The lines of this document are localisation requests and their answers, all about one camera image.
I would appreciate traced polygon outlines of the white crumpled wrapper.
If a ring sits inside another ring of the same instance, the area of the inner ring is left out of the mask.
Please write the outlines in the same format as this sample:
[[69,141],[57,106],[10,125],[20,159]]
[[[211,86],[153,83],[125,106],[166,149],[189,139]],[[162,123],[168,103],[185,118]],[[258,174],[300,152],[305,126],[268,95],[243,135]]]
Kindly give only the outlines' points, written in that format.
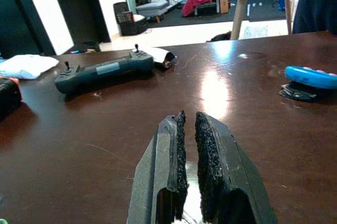
[[154,66],[160,70],[167,70],[177,62],[177,57],[170,51],[158,47],[140,47],[133,52],[143,51],[153,57]]

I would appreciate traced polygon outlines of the black bag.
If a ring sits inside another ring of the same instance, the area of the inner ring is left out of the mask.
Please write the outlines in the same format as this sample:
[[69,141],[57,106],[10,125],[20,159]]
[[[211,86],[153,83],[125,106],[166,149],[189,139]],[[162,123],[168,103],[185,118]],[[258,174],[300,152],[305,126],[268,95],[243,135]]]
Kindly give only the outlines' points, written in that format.
[[126,2],[113,4],[115,19],[122,36],[134,36],[144,33],[147,28],[147,19],[142,15],[133,14]]

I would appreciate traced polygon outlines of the orange black handheld device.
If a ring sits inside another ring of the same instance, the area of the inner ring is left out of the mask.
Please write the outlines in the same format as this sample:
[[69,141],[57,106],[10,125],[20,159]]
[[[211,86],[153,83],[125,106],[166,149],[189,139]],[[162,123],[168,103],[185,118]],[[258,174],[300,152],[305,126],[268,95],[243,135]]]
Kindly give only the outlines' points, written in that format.
[[18,108],[21,102],[18,79],[0,76],[0,120]]

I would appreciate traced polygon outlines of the black device with coloured lights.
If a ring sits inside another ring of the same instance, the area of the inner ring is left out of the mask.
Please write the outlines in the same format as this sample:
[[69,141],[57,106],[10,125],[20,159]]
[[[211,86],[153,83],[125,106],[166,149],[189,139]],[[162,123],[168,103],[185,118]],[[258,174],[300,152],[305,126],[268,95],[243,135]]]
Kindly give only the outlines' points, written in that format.
[[71,48],[69,48],[64,54],[78,54],[78,53],[93,53],[100,52],[100,44],[99,42],[83,42],[74,44]]

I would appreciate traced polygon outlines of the person in dark skirt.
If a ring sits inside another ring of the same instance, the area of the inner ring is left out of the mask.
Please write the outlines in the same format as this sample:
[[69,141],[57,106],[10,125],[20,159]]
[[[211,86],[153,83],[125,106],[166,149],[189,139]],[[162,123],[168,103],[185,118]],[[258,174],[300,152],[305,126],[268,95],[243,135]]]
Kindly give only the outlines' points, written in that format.
[[293,34],[320,31],[337,35],[337,0],[299,0]]

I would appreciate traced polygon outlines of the black lump on floor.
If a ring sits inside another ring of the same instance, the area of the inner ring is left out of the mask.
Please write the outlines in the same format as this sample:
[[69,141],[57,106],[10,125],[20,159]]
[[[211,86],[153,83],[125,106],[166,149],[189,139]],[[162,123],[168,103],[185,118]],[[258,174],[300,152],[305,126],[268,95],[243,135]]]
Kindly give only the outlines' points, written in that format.
[[231,31],[228,31],[227,33],[218,34],[206,42],[210,43],[210,42],[218,42],[218,41],[227,41],[230,39],[231,39]]

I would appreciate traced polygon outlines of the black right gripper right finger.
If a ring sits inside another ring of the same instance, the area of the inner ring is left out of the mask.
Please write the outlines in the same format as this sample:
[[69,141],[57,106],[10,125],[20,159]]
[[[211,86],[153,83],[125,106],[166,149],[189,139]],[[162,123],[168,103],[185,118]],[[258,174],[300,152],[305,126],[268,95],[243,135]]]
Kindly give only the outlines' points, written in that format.
[[228,127],[197,112],[201,213],[208,224],[278,224],[262,178]]

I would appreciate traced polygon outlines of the black remote controller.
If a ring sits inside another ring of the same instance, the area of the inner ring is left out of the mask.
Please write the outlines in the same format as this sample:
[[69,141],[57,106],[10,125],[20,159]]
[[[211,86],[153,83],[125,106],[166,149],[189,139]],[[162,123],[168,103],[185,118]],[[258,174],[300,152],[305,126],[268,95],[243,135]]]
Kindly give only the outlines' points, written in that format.
[[154,58],[135,45],[135,51],[129,52],[128,56],[82,67],[70,67],[65,62],[67,69],[60,73],[54,83],[59,92],[70,94],[79,87],[100,81],[105,78],[115,77],[126,72],[147,73],[154,67]]

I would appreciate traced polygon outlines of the clear plastic sheet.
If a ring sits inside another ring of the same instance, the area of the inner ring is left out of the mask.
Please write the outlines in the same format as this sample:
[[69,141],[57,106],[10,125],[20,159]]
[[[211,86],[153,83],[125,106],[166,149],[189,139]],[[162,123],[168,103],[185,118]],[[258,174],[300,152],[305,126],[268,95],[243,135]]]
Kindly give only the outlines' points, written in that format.
[[268,29],[267,25],[247,26],[243,31],[242,39],[267,37]]

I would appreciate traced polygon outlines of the white folded cloth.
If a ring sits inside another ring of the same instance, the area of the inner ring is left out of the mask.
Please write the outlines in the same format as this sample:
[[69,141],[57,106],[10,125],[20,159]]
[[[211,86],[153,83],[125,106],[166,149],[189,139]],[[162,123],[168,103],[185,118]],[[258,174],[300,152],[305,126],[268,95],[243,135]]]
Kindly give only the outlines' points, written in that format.
[[35,80],[58,63],[59,60],[52,57],[32,54],[16,55],[0,63],[0,76]]

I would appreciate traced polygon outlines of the black flat rubber piece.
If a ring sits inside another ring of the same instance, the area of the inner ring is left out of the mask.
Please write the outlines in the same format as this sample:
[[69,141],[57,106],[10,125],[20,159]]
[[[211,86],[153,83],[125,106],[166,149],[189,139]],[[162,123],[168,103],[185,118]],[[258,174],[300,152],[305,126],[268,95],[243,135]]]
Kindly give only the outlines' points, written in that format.
[[315,87],[291,81],[281,86],[279,95],[291,100],[311,102],[320,96],[320,91]]

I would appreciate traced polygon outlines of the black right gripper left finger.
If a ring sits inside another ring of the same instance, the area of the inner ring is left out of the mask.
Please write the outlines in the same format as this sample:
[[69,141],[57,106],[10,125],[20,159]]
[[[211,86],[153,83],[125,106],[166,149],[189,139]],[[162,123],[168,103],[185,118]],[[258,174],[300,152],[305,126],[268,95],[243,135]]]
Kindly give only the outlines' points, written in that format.
[[186,115],[168,115],[157,126],[135,168],[126,224],[182,220],[187,197]]

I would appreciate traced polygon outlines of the blue oval gadget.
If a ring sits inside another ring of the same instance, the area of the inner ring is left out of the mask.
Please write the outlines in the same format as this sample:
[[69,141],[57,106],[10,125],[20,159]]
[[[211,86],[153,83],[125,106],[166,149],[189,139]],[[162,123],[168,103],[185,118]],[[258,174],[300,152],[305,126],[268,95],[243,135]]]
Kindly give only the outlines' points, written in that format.
[[284,74],[289,80],[307,86],[321,89],[337,89],[337,74],[300,66],[287,66]]

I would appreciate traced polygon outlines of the dark wooden table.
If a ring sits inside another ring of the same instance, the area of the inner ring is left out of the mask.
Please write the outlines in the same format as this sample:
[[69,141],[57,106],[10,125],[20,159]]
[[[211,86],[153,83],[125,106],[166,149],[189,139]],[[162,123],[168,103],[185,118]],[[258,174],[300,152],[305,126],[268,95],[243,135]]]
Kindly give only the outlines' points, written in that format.
[[255,163],[279,224],[337,224],[337,94],[279,95],[289,65],[337,74],[328,32],[170,46],[177,62],[70,98],[54,80],[126,51],[62,55],[0,121],[0,218],[11,224],[125,224],[137,163],[158,123],[186,113],[188,165],[197,111],[222,121]]

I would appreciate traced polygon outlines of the black pillar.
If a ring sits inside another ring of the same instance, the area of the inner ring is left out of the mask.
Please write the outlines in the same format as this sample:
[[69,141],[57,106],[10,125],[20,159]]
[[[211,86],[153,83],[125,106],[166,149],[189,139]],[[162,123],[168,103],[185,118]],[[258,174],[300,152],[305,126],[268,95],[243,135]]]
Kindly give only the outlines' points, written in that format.
[[99,0],[57,0],[74,44],[111,38]]

